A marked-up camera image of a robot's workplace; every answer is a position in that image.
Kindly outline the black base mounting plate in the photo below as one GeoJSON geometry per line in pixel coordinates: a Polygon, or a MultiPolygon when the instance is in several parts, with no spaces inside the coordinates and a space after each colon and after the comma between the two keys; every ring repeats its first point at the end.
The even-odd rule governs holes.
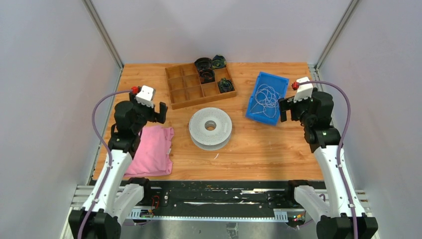
{"type": "Polygon", "coordinates": [[[275,209],[304,212],[290,196],[287,181],[159,181],[146,184],[138,205],[156,216],[267,218],[275,209]]]}

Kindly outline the pink folded cloth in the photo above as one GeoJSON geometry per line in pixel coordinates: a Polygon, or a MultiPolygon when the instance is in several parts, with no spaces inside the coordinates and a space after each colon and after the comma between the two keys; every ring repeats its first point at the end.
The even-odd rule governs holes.
{"type": "Polygon", "coordinates": [[[125,177],[165,176],[172,172],[170,160],[174,130],[159,125],[144,127],[134,159],[125,177]]]}

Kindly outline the blue plastic bin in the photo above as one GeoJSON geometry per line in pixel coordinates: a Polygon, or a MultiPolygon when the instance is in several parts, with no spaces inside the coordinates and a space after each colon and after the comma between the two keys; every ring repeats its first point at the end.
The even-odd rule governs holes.
{"type": "Polygon", "coordinates": [[[289,79],[260,72],[245,116],[259,123],[276,126],[280,118],[279,99],[287,93],[289,79]]]}

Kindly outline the grey perforated cable spool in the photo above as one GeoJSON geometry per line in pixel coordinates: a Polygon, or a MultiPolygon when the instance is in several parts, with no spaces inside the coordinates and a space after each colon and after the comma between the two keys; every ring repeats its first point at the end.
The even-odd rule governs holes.
{"type": "Polygon", "coordinates": [[[221,109],[203,108],[191,117],[189,133],[193,143],[200,149],[219,150],[226,146],[231,138],[232,121],[221,109]]]}

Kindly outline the wooden divided tray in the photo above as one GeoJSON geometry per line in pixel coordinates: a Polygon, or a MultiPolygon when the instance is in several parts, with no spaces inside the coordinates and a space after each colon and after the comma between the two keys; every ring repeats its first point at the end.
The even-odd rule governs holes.
{"type": "Polygon", "coordinates": [[[171,108],[177,110],[236,97],[236,86],[228,67],[213,71],[215,81],[201,84],[199,72],[194,63],[179,64],[165,68],[171,108]],[[234,91],[220,93],[217,84],[221,78],[230,79],[234,85],[234,91]]]}

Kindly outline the aluminium frame rail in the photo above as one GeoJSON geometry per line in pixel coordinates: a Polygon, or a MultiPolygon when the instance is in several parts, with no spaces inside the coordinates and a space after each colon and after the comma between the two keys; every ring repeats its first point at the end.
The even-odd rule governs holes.
{"type": "Polygon", "coordinates": [[[179,221],[305,222],[300,205],[289,203],[283,189],[152,187],[152,198],[138,203],[129,219],[179,221]]]}

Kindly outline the orange black rolled tie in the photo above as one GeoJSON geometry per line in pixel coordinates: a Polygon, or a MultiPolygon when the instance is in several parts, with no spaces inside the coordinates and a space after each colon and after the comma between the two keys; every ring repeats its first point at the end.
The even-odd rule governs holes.
{"type": "Polygon", "coordinates": [[[199,71],[199,79],[201,84],[207,84],[215,81],[214,71],[210,68],[199,71]]]}

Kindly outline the green patterned rolled tie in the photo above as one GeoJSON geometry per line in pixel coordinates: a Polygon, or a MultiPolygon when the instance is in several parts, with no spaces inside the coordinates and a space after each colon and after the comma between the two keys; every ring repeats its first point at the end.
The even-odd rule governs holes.
{"type": "Polygon", "coordinates": [[[227,93],[234,91],[234,85],[230,79],[227,78],[221,78],[221,80],[218,82],[218,89],[220,93],[227,93]]]}

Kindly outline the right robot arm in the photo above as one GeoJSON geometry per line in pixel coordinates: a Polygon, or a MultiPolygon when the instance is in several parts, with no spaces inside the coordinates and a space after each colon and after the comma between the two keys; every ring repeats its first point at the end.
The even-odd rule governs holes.
{"type": "Polygon", "coordinates": [[[370,239],[378,230],[375,217],[366,214],[344,159],[339,131],[331,125],[332,95],[315,91],[309,97],[279,99],[281,121],[286,112],[304,127],[304,138],[321,168],[327,189],[325,202],[306,180],[291,180],[284,194],[288,206],[301,205],[316,223],[319,239],[370,239]]]}

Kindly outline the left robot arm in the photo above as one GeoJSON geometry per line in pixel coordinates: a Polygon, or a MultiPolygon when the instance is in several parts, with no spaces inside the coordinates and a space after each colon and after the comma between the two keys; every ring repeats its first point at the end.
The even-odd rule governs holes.
{"type": "Polygon", "coordinates": [[[99,137],[107,150],[101,174],[82,207],[69,214],[68,223],[76,239],[118,239],[135,205],[146,206],[152,201],[152,192],[145,187],[149,181],[145,178],[140,184],[125,185],[120,195],[117,191],[134,159],[142,129],[148,122],[164,123],[168,107],[161,102],[159,112],[155,111],[155,89],[151,87],[135,87],[127,93],[129,100],[114,107],[115,123],[109,141],[99,137]]]}

